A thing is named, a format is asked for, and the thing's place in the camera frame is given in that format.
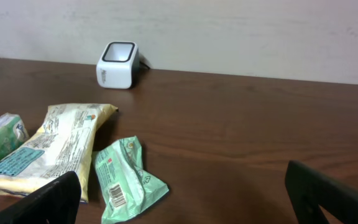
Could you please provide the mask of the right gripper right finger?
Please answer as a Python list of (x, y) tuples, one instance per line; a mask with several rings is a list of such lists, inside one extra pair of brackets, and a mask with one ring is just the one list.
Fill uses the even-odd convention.
[(327, 223), (324, 208), (342, 223), (358, 223), (358, 190), (290, 160), (285, 187), (299, 223)]

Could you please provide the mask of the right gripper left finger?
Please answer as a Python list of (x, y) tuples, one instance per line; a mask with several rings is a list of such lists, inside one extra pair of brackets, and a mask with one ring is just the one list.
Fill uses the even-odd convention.
[(78, 176), (69, 171), (0, 211), (0, 224), (74, 224), (80, 198)]

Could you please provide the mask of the yellow snack bag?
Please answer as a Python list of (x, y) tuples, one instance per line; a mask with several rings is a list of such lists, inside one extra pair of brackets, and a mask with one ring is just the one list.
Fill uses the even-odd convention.
[(0, 195), (25, 197), (73, 171), (80, 182), (81, 201), (88, 202), (95, 134), (116, 112), (110, 104), (49, 106), (37, 132), (0, 161)]

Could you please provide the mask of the green snack packet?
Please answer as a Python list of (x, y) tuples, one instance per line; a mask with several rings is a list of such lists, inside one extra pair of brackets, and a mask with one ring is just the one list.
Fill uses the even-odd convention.
[(92, 153), (92, 162), (106, 204), (102, 224), (128, 221), (169, 192), (165, 182), (144, 170), (137, 136)]

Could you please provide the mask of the small green tissue pack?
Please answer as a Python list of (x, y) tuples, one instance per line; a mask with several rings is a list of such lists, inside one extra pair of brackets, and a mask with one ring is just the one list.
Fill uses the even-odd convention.
[(0, 116), (0, 160), (29, 139), (28, 132), (18, 114)]

